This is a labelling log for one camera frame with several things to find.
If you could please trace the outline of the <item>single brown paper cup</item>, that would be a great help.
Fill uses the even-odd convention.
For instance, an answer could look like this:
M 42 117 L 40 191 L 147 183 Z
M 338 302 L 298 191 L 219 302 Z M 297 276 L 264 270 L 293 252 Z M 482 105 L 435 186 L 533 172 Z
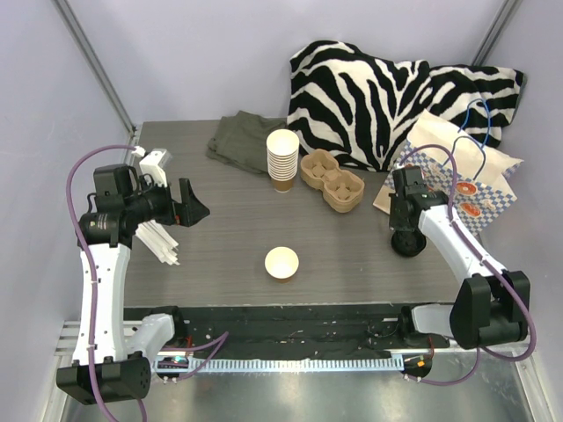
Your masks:
M 273 279 L 288 282 L 298 270 L 299 257 L 289 247 L 275 247 L 265 256 L 264 266 Z

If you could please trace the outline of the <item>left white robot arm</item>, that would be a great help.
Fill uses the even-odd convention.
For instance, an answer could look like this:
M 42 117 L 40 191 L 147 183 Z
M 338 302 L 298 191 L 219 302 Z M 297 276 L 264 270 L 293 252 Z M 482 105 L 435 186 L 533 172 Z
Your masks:
M 71 365 L 56 374 L 57 387 L 85 405 L 145 398 L 158 353 L 186 343 L 177 306 L 154 308 L 131 338 L 124 334 L 124 286 L 136 231 L 146 223 L 191 227 L 210 214 L 187 178 L 179 180 L 180 200 L 156 176 L 126 164 L 99 167 L 93 181 L 89 208 L 78 222 L 84 238 L 79 336 Z

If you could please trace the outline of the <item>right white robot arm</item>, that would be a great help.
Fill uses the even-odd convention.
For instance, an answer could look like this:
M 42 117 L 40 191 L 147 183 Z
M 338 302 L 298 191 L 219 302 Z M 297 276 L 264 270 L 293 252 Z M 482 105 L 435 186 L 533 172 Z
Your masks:
M 403 167 L 391 175 L 392 249 L 413 258 L 432 243 L 460 283 L 452 304 L 429 303 L 405 312 L 397 326 L 400 342 L 416 347 L 437 334 L 473 349 L 525 340 L 530 302 L 525 274 L 508 271 L 486 252 L 449 207 L 448 195 L 428 188 L 420 167 Z

